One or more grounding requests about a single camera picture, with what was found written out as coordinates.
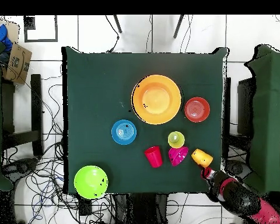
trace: white tiled floor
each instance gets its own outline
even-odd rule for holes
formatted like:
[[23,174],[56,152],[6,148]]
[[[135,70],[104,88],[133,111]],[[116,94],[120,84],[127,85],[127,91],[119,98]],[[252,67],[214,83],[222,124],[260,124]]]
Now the white tiled floor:
[[[108,24],[105,16],[59,16],[58,15],[58,42],[49,43],[25,43],[23,32],[23,16],[5,16],[6,20],[13,21],[20,26],[19,44],[32,52],[32,59],[29,74],[26,82],[30,83],[31,74],[41,74],[43,79],[51,76],[60,76],[61,47],[70,46],[84,53],[103,53],[109,50],[116,41],[116,34]],[[51,39],[54,36],[53,16],[44,18],[36,16],[36,30],[29,30],[28,39]],[[111,24],[117,31],[114,18],[108,16]],[[123,30],[116,45],[115,52],[144,53],[148,33],[151,29],[149,15],[118,15]],[[185,15],[181,24],[178,36],[173,38],[179,15],[154,15],[153,16],[153,52],[179,53],[184,35],[188,29],[188,16]],[[181,52],[189,53],[212,53],[217,47],[228,47],[230,54],[227,63],[227,75],[232,78],[231,89],[231,111],[230,120],[237,123],[237,84],[238,81],[251,77],[250,71],[244,66],[244,62],[252,59],[254,47],[258,44],[270,44],[280,50],[280,21],[275,15],[194,15],[190,30],[188,31]],[[151,51],[151,34],[148,40],[148,51]],[[53,114],[58,111],[57,104],[48,94],[48,89],[53,85],[62,84],[62,77],[42,80],[43,100],[52,109]],[[52,97],[62,106],[61,86],[54,86],[50,93]],[[30,124],[30,89],[27,85],[16,85],[15,93],[15,116],[14,125],[16,132],[31,129]],[[43,130],[47,134],[51,129],[51,116],[48,110],[43,107]],[[55,121],[63,129],[62,107],[57,114]],[[230,131],[237,133],[236,126],[231,125]],[[48,147],[61,140],[60,135],[45,135],[44,147]],[[32,147],[28,143],[20,145],[19,152],[15,159],[32,157]],[[45,158],[53,157],[54,152],[50,150]],[[33,190],[39,189],[32,183],[31,178],[27,184]],[[16,189],[15,211],[18,219],[28,222],[33,217],[32,199],[35,192],[29,189],[25,179],[22,179]],[[219,203],[213,203],[205,194],[190,194],[185,202],[187,194],[170,194],[168,202],[167,218],[169,224],[179,224],[183,204],[183,216],[180,224],[229,224],[237,222],[238,219],[224,210]],[[33,204],[39,201],[35,197]],[[48,220],[55,210],[54,206],[45,207],[45,216]],[[67,209],[60,209],[56,214],[58,224],[77,224]],[[33,224],[46,224],[45,219],[35,220]]]

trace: blue plate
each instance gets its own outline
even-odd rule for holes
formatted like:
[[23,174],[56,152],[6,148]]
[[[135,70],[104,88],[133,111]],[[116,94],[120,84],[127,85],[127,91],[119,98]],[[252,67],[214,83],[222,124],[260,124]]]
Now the blue plate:
[[113,125],[111,134],[116,143],[126,145],[135,140],[137,131],[132,122],[128,120],[119,120]]

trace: table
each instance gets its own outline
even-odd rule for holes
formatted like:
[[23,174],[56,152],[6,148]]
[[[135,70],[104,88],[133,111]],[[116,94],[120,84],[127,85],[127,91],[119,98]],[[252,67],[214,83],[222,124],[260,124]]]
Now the table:
[[[85,165],[97,165],[108,175],[108,193],[206,192],[201,169],[191,154],[200,148],[213,156],[212,168],[221,163],[222,62],[227,49],[213,54],[84,54],[62,47],[64,97],[64,190],[76,193],[74,176]],[[147,75],[168,76],[179,86],[178,114],[162,125],[141,121],[131,107],[133,87]],[[205,98],[211,107],[207,120],[193,123],[184,115],[192,97]],[[130,145],[112,140],[111,128],[120,119],[132,121],[137,137]],[[167,136],[181,131],[189,153],[173,167],[167,157]],[[144,150],[159,145],[163,165],[151,168]]]

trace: pink cup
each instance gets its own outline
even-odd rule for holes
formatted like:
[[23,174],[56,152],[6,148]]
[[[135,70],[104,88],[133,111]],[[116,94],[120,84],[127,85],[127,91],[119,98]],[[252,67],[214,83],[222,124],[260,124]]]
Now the pink cup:
[[168,156],[172,166],[177,166],[178,164],[180,164],[187,156],[188,150],[188,147],[185,146],[182,146],[178,149],[171,148],[168,152]]
[[160,147],[153,146],[144,151],[144,155],[148,159],[150,165],[152,167],[157,168],[163,164],[163,160],[161,157]]

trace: green bowl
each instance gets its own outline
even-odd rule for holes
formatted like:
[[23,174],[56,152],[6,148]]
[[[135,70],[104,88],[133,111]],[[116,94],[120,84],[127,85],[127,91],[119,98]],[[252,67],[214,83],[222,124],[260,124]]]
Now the green bowl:
[[93,200],[107,191],[108,177],[100,167],[85,166],[76,173],[73,183],[81,197]]

